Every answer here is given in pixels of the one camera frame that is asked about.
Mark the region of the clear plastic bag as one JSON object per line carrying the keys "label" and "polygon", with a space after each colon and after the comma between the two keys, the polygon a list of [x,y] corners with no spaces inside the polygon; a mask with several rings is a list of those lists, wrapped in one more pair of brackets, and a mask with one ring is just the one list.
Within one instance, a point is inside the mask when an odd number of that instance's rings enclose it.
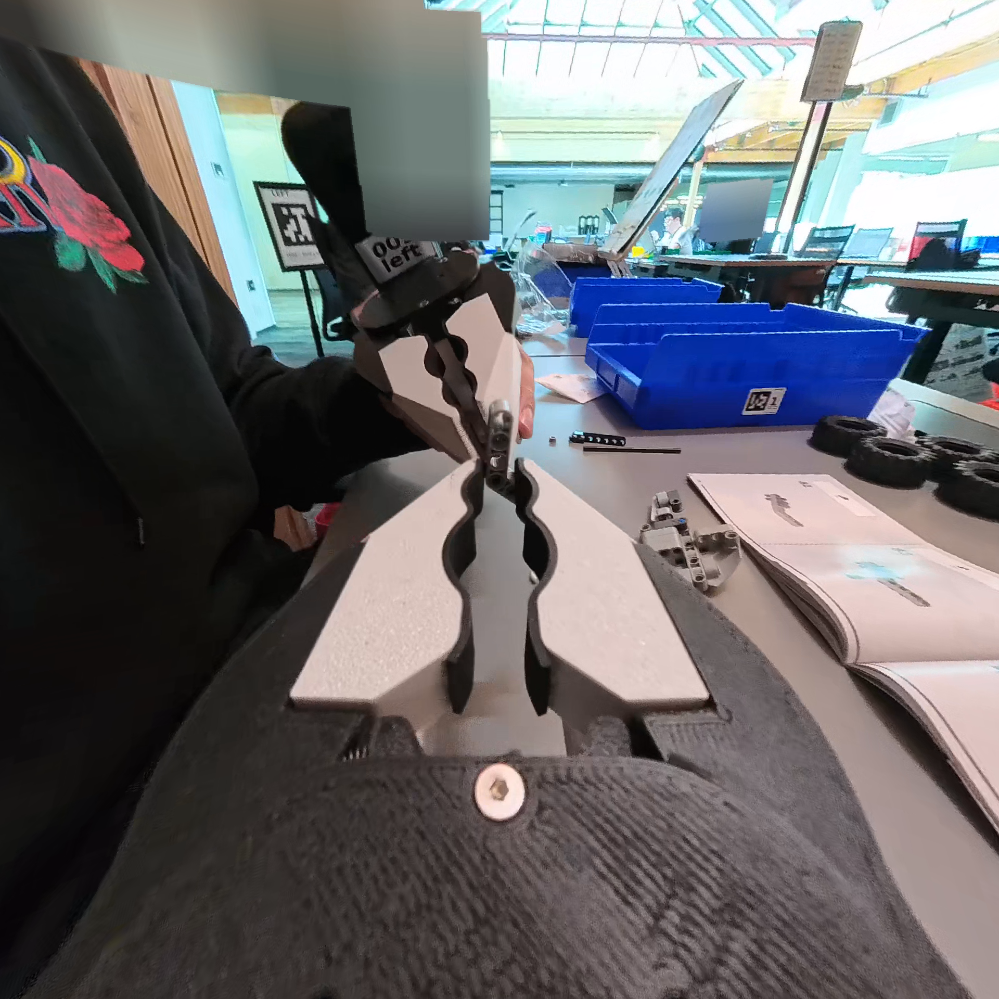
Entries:
{"label": "clear plastic bag", "polygon": [[519,339],[568,330],[571,282],[544,246],[524,243],[511,276],[518,299],[515,334]]}

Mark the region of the blue tagged storage bin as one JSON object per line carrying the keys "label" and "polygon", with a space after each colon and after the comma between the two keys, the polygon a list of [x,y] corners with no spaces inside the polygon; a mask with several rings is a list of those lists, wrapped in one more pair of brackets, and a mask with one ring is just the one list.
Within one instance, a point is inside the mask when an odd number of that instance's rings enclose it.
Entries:
{"label": "blue tagged storage bin", "polygon": [[585,354],[648,431],[865,418],[923,328],[799,304],[602,305]]}

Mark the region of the person's black printed sweatshirt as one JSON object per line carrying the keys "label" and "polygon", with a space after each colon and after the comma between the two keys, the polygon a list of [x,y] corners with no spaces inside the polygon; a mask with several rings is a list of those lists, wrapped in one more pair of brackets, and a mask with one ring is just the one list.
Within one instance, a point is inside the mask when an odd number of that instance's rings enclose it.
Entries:
{"label": "person's black printed sweatshirt", "polygon": [[2,997],[287,586],[233,415],[266,356],[86,74],[2,40]]}

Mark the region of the grey toy brick panel assembly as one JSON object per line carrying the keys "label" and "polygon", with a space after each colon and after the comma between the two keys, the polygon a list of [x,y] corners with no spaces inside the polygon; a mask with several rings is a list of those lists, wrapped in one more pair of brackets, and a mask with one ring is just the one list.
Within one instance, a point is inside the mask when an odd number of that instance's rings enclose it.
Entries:
{"label": "grey toy brick panel assembly", "polygon": [[706,595],[720,591],[742,562],[737,532],[727,523],[712,531],[696,531],[678,491],[654,494],[639,543]]}

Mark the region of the grey panel on wooden post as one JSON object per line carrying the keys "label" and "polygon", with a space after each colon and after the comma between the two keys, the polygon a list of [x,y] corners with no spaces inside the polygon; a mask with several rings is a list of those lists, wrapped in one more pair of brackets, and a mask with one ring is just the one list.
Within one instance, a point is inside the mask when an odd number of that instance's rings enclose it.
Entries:
{"label": "grey panel on wooden post", "polygon": [[777,216],[771,250],[788,254],[808,184],[825,136],[833,103],[842,99],[847,77],[862,31],[853,20],[822,24],[815,38],[813,54],[802,89],[801,101],[808,114],[791,174]]}

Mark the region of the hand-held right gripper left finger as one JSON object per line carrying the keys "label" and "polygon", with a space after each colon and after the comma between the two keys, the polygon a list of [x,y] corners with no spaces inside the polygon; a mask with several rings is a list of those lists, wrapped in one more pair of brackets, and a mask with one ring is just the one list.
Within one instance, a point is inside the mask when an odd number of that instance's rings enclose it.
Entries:
{"label": "hand-held right gripper left finger", "polygon": [[291,706],[406,722],[422,750],[468,705],[476,649],[463,575],[477,554],[481,466],[469,460],[370,531],[291,686]]}

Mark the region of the black office chair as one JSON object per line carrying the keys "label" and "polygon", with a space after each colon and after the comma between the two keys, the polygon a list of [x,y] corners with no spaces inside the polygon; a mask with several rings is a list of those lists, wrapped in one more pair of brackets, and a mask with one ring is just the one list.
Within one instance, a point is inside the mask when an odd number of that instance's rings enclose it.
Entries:
{"label": "black office chair", "polygon": [[920,222],[909,246],[907,266],[928,270],[955,268],[967,219],[947,222]]}
{"label": "black office chair", "polygon": [[797,259],[836,261],[843,254],[854,229],[853,225],[814,227],[794,256]]}

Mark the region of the grey angled toy brick beam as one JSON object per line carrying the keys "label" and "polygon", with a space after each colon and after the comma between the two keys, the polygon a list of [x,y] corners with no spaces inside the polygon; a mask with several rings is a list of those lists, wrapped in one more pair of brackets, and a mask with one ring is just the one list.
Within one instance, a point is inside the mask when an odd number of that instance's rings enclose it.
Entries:
{"label": "grey angled toy brick beam", "polygon": [[517,443],[517,422],[507,400],[496,399],[485,417],[486,444],[482,469],[484,484],[510,498],[514,493],[511,453]]}

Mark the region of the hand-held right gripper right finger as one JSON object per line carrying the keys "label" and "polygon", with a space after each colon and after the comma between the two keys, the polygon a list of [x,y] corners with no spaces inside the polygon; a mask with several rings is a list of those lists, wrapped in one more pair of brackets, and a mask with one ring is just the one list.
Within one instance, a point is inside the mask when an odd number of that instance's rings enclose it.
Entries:
{"label": "hand-held right gripper right finger", "polygon": [[531,575],[524,679],[580,750],[593,723],[710,708],[710,692],[631,537],[526,458],[514,498]]}

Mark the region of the grey board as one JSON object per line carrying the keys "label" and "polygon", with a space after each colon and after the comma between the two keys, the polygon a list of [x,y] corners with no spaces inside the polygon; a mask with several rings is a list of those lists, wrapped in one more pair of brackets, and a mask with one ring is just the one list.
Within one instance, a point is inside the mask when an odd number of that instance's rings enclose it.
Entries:
{"label": "grey board", "polygon": [[702,100],[688,113],[680,130],[656,162],[655,167],[639,186],[631,204],[613,226],[597,256],[617,264],[631,254],[631,247],[656,216],[663,199],[680,178],[683,167],[714,126],[718,117],[731,103],[743,85],[732,81]]}

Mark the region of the person's left forearm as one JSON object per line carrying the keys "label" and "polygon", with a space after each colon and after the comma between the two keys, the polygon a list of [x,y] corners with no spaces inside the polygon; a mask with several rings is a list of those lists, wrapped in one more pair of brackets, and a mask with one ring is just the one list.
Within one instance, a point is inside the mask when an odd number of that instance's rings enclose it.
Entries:
{"label": "person's left forearm", "polygon": [[254,374],[233,415],[265,508],[331,502],[354,473],[430,448],[352,361],[286,368],[266,356]]}

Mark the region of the open instruction booklet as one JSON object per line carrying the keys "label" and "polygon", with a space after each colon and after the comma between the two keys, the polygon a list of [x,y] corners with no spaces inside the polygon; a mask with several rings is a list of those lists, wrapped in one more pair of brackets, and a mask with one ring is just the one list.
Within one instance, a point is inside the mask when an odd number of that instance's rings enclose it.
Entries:
{"label": "open instruction booklet", "polygon": [[920,724],[998,828],[997,573],[825,475],[687,477],[844,668]]}

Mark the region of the black sign stand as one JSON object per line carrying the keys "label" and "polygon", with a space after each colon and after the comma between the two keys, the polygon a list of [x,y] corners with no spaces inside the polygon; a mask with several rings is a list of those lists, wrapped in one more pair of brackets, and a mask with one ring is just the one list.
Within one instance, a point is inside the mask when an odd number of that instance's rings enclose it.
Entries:
{"label": "black sign stand", "polygon": [[328,340],[327,286],[331,272],[325,266],[300,271],[300,279],[306,301],[306,311],[317,356],[327,356],[324,344]]}

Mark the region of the marker sign board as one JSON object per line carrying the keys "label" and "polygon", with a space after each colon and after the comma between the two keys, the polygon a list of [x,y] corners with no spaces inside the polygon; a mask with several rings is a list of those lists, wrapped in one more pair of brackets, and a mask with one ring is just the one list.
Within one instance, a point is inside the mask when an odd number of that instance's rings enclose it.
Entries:
{"label": "marker sign board", "polygon": [[311,221],[318,220],[317,204],[302,183],[254,181],[261,211],[284,273],[324,267]]}

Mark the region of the grey desk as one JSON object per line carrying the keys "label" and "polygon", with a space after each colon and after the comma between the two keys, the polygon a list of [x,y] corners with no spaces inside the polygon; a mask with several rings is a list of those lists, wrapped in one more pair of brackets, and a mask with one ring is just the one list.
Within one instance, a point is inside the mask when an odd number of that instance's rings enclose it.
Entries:
{"label": "grey desk", "polygon": [[[714,524],[689,488],[690,472],[827,473],[838,460],[812,449],[809,430],[637,429],[615,400],[585,405],[537,389],[533,437],[521,453],[622,531],[635,535],[651,496],[680,490],[700,530]],[[575,431],[616,434],[626,445],[679,447],[682,454],[592,455]],[[550,434],[557,446],[548,446]],[[560,721],[537,716],[523,682],[530,592],[513,506],[489,493],[477,526],[478,558],[465,577],[476,637],[476,687],[466,712],[434,730],[435,754],[566,752]],[[911,909],[975,997],[997,997],[997,835],[942,753],[897,702],[843,668],[825,641],[752,562],[718,593],[718,609],[750,638],[796,691],[835,749],[886,864]]]}

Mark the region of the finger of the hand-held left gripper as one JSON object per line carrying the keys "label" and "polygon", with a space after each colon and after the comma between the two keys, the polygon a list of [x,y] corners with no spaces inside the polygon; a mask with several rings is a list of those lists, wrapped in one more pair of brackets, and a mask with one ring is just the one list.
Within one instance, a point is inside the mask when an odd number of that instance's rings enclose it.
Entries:
{"label": "finger of the hand-held left gripper", "polygon": [[401,418],[431,447],[458,463],[479,458],[459,409],[444,397],[444,383],[426,367],[429,344],[406,337],[386,345],[379,357]]}
{"label": "finger of the hand-held left gripper", "polygon": [[464,436],[481,438],[491,406],[506,403],[514,437],[521,412],[523,356],[487,294],[462,303],[452,315],[452,356],[452,398]]}

